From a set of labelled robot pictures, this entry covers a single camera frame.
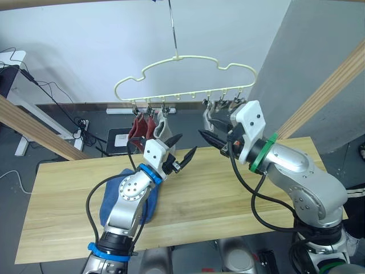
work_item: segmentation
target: gray wall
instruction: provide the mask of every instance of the gray wall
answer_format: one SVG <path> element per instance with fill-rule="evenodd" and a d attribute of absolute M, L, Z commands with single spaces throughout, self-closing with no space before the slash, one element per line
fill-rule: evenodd
<path fill-rule="evenodd" d="M 365 36 L 363 3 L 292 1 L 261 68 L 250 100 L 258 99 L 265 135 L 277 131 Z M 311 136 L 320 153 L 365 133 L 364 73 L 292 137 Z"/>

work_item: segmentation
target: white wall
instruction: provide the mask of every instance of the white wall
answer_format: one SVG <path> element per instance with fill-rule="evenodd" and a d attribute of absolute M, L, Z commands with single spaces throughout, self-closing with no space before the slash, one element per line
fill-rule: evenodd
<path fill-rule="evenodd" d="M 172 0 L 179 54 L 212 56 L 224 66 L 246 63 L 259 71 L 289 3 Z M 166 0 L 1 11 L 0 26 L 0 50 L 11 46 L 25 50 L 33 76 L 58 82 L 76 102 L 118 102 L 113 94 L 117 81 L 139 76 L 144 66 L 175 54 Z M 154 68 L 144 82 L 126 84 L 121 91 L 130 98 L 251 81 L 249 71 L 222 72 L 209 61 L 181 61 Z M 35 87 L 24 88 L 30 101 L 50 102 Z M 54 94 L 56 100 L 67 102 L 60 92 Z"/>

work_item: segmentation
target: gray floor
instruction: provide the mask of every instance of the gray floor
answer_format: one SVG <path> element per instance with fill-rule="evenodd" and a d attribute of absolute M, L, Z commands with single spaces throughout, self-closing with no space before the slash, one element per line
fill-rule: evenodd
<path fill-rule="evenodd" d="M 72 124 L 60 113 L 50 114 L 62 125 L 73 129 Z M 108 129 L 129 127 L 132 115 L 107 115 L 104 111 L 76 112 L 74 116 L 82 116 L 90 120 L 90 131 L 95 135 L 106 138 Z M 192 146 L 207 146 L 201 138 L 198 129 L 203 127 L 200 111 L 179 111 L 169 116 L 169 124 L 174 133 L 184 136 L 178 142 L 177 148 L 191 148 Z M 26 190 L 31 191 L 35 179 L 36 164 L 45 159 L 53 159 L 56 155 L 43 148 L 29 147 L 26 155 L 15 157 L 20 136 L 13 130 L 0 130 L 0 175 L 9 170 L 18 170 Z M 358 138 L 344 147 L 327 155 L 321 155 L 329 173 L 336 176 L 346 187 L 365 182 L 364 166 L 358 155 L 358 145 L 365 141 L 365 137 Z M 93 147 L 85 147 L 84 152 L 93 157 L 100 157 L 101 153 Z M 17 178 L 9 174 L 0 181 L 0 273 L 6 274 L 40 274 L 39 264 L 14 265 L 15 254 L 19 243 L 27 205 L 30 195 L 25 195 L 19 188 Z M 287 259 L 290 245 L 290 235 L 278 232 L 256 234 L 244 237 L 253 252 L 260 249 L 272 249 L 275 253 L 280 273 L 293 273 Z M 356 254 L 354 262 L 365 265 L 365 256 Z M 79 273 L 85 259 L 54 261 L 43 263 L 44 274 Z M 137 273 L 140 256 L 134 257 L 130 263 L 130 273 Z M 212 242 L 202 242 L 178 246 L 173 252 L 175 274 L 198 272 L 202 268 L 220 270 L 220 258 Z"/>

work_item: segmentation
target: red clothing item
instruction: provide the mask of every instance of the red clothing item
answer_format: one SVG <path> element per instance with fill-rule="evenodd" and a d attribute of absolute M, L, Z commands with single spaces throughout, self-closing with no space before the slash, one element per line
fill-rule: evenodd
<path fill-rule="evenodd" d="M 133 122 L 132 129 L 128 134 L 128 140 L 134 137 L 146 137 L 147 128 L 147 122 L 144 119 L 143 113 L 141 113 Z M 133 140 L 132 143 L 143 153 L 144 148 L 138 140 Z"/>

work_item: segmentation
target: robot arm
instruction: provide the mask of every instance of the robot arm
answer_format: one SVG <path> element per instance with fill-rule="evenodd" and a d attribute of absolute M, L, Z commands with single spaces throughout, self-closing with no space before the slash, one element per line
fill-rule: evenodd
<path fill-rule="evenodd" d="M 91 254 L 82 274 L 127 274 L 128 260 L 133 255 L 136 242 L 136 239 L 133 241 L 133 237 L 140 224 L 143 205 L 150 191 L 165 181 L 172 171 L 178 173 L 184 168 L 196 151 L 196 147 L 190 150 L 181 163 L 175 161 L 169 149 L 181 136 L 176 135 L 165 143 L 153 139 L 146 142 L 143 154 L 145 164 L 140 164 L 133 175 L 121 180 L 118 199 L 104 226 L 104 232 L 97 243 L 90 243 L 88 246 Z"/>
<path fill-rule="evenodd" d="M 305 224 L 327 228 L 341 222 L 342 205 L 347 200 L 344 186 L 320 170 L 307 153 L 276 144 L 275 136 L 263 140 L 266 123 L 258 101 L 241 105 L 230 118 L 228 143 L 207 131 L 201 131 L 201 135 L 227 157 L 228 145 L 233 143 L 234 157 L 242 164 L 249 162 L 250 170 L 255 173 L 267 173 L 270 180 L 290 196 L 297 215 Z"/>
<path fill-rule="evenodd" d="M 230 122 L 212 120 L 216 128 L 228 131 L 227 142 L 211 132 L 200 133 L 221 154 L 231 161 L 236 158 L 242 164 L 248 162 L 251 171 L 267 174 L 290 196 L 297 216 L 294 228 L 284 229 L 298 232 L 292 247 L 296 249 L 295 257 L 302 272 L 319 273 L 333 262 L 349 263 L 341 226 L 347 193 L 341 182 L 320 170 L 305 152 L 276 144 L 277 135 L 263 139 L 266 124 L 258 101 L 239 106 L 231 114 Z M 299 233 L 303 228 L 308 232 Z"/>

